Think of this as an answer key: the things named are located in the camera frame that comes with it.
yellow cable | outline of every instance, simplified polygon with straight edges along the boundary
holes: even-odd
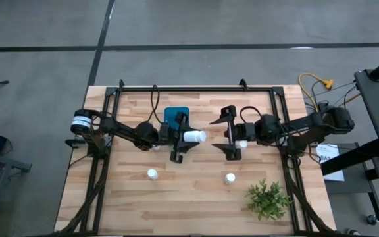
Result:
[[[354,99],[358,98],[360,95],[361,95],[361,93],[358,93],[358,94],[352,96],[352,98],[348,99],[346,102],[343,102],[341,105],[339,105],[339,107],[342,107],[343,105],[349,103],[350,101],[353,101]]]
[[[331,79],[331,80],[323,80],[323,79],[319,78],[318,76],[315,76],[314,74],[312,74],[312,73],[308,73],[308,72],[301,73],[301,74],[298,76],[297,80],[298,80],[298,82],[299,82],[299,85],[301,86],[301,89],[303,90],[303,92],[305,92],[305,93],[308,95],[308,98],[311,100],[311,102],[312,102],[313,105],[314,105],[315,111],[318,111],[318,107],[317,107],[317,105],[316,105],[316,101],[314,100],[314,98],[312,97],[312,95],[310,95],[310,94],[308,93],[308,91],[307,91],[307,90],[303,87],[303,85],[302,85],[302,81],[301,81],[301,79],[302,79],[303,76],[312,76],[313,78],[315,78],[315,79],[321,81],[321,82],[326,86],[326,88],[327,88],[328,90],[331,90],[331,89],[332,89],[332,85],[333,85],[333,83],[334,83],[334,80],[333,80],[333,79]]]

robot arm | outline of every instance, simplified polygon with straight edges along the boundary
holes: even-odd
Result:
[[[223,108],[220,118],[211,123],[228,123],[224,136],[228,138],[229,144],[213,144],[223,150],[227,160],[241,159],[240,149],[235,147],[238,140],[270,145],[283,138],[287,141],[288,153],[296,155],[313,142],[323,142],[329,134],[346,134],[355,127],[348,110],[326,105],[321,105],[319,112],[285,123],[281,123],[280,119],[273,115],[265,114],[255,123],[234,124],[235,117],[236,108],[231,105]]]
[[[188,116],[184,113],[176,115],[175,120],[179,124],[177,130],[172,129],[168,124],[161,124],[159,131],[148,121],[131,128],[107,115],[108,113],[90,109],[79,109],[74,113],[71,132],[83,137],[88,144],[89,154],[106,154],[107,146],[104,134],[112,134],[128,140],[142,151],[148,151],[153,146],[172,145],[170,160],[175,163],[182,163],[183,157],[180,153],[186,153],[199,144],[198,142],[185,142],[183,139],[185,132],[196,130],[188,125]],[[94,129],[92,126],[95,117],[100,118],[98,129]]]

wheel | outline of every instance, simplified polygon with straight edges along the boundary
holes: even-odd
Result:
[[[366,222],[370,225],[376,225],[376,223],[378,223],[378,219],[376,218],[376,215],[369,215],[366,218]]]

white paper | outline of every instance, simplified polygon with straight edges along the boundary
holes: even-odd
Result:
[[[339,155],[339,149],[337,145],[332,144],[320,144],[316,147],[316,154],[321,158],[321,163],[324,163],[330,159],[333,159]],[[324,176],[325,180],[331,181],[344,181],[345,177],[343,171],[336,171]]]

black bracket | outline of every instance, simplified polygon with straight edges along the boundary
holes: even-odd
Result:
[[[236,131],[234,120],[236,117],[235,106],[227,106],[220,110],[220,117],[210,124],[220,124],[223,122],[228,123],[228,130],[224,131],[224,136],[228,138],[229,144],[212,144],[212,146],[217,147],[223,151],[226,155],[226,160],[228,161],[238,161],[242,158],[241,149],[236,148],[234,133]]]
[[[284,90],[282,86],[273,86],[272,89],[274,93],[278,94],[279,96],[284,96]]]
[[[172,162],[181,164],[183,157],[181,153],[187,153],[191,148],[197,146],[199,142],[185,142],[184,133],[189,131],[198,131],[191,128],[188,125],[188,116],[182,112],[178,112],[175,118],[176,122],[179,122],[179,128],[177,130],[171,129],[169,124],[162,124],[160,129],[161,141],[171,141],[172,151],[170,152],[170,160]]]
[[[122,88],[125,86],[125,83],[122,79],[119,80],[119,92],[122,91]]]
[[[111,96],[114,95],[118,91],[117,87],[108,87],[105,91],[105,96]]]
[[[247,85],[247,82],[245,81],[245,79],[241,79],[241,81],[240,81],[240,86],[243,86],[243,90],[244,91],[247,91],[247,90],[249,90],[249,87],[248,87],[248,85]]]

